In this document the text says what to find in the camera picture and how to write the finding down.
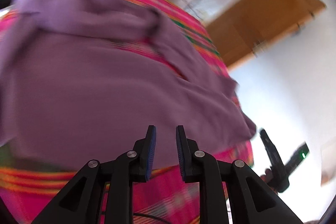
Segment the wooden cabinet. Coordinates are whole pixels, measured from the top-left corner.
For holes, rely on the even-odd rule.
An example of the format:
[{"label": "wooden cabinet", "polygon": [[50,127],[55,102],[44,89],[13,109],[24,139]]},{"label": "wooden cabinet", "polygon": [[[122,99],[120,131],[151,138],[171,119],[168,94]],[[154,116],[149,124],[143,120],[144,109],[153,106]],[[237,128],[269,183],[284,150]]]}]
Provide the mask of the wooden cabinet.
[{"label": "wooden cabinet", "polygon": [[207,26],[228,67],[297,31],[325,8],[320,0],[240,0]]}]

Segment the striped blanket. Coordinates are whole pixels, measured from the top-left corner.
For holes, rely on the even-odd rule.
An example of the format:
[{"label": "striped blanket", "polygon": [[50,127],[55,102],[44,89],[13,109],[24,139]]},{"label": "striped blanket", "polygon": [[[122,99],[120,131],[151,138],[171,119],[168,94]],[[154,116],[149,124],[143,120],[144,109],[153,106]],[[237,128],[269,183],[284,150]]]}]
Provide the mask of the striped blanket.
[{"label": "striped blanket", "polygon": [[[180,27],[211,69],[218,74],[228,75],[226,66],[206,30],[194,17],[166,0],[126,1],[154,6],[166,13]],[[0,39],[15,20],[14,10],[0,20]],[[113,44],[119,49],[135,52],[170,66],[148,41]],[[239,105],[236,97],[233,100]],[[249,141],[215,157],[227,162],[242,159],[250,166],[253,165]],[[19,223],[31,223],[75,172],[76,170],[61,170],[45,163],[16,159],[11,155],[8,145],[0,148],[0,196]],[[153,170],[149,182],[134,185],[133,208],[134,212],[154,215],[174,224],[196,224],[199,223],[199,186],[197,183],[184,184],[178,166]],[[152,218],[134,216],[134,223],[159,222]]]}]

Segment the wall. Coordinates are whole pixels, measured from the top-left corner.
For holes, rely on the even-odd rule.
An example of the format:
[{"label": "wall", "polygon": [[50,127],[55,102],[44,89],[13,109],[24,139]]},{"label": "wall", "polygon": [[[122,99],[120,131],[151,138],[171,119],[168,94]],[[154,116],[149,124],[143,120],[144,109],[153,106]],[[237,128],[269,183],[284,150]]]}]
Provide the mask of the wall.
[{"label": "wall", "polygon": [[[244,112],[264,127],[285,162],[306,140],[310,155],[279,196],[302,221],[318,219],[336,193],[335,179],[320,186],[321,146],[336,137],[336,1],[298,35],[287,37],[231,72]],[[255,167],[269,166],[259,137]]]}]

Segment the metal rivet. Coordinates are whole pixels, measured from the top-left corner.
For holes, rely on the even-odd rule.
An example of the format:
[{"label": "metal rivet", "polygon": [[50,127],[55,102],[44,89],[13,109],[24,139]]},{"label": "metal rivet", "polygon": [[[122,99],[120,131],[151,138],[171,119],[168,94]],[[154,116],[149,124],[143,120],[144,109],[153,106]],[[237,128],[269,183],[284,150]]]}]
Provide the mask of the metal rivet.
[{"label": "metal rivet", "polygon": [[98,165],[98,161],[96,160],[91,160],[89,161],[89,163],[87,164],[90,168],[95,168]]},{"label": "metal rivet", "polygon": [[236,160],[235,166],[237,167],[244,167],[245,163],[242,160]]},{"label": "metal rivet", "polygon": [[137,156],[137,152],[135,152],[135,151],[128,151],[127,152],[127,156],[129,157],[129,158],[134,158],[134,157],[136,157]]},{"label": "metal rivet", "polygon": [[195,156],[197,158],[202,158],[202,157],[204,157],[204,155],[205,155],[205,153],[202,150],[198,150],[198,151],[195,152]]}]

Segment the purple fabric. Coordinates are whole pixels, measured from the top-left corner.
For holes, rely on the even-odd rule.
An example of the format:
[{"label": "purple fabric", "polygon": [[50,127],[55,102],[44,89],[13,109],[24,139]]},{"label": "purple fabric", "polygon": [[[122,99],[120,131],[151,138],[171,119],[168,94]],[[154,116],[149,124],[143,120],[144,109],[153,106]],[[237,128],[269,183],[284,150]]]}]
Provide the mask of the purple fabric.
[{"label": "purple fabric", "polygon": [[[0,44],[0,144],[18,156],[78,169],[115,159],[157,127],[154,168],[178,163],[175,127],[216,153],[255,125],[163,13],[124,0],[16,0],[19,19]],[[148,37],[166,65],[110,40]]]}]

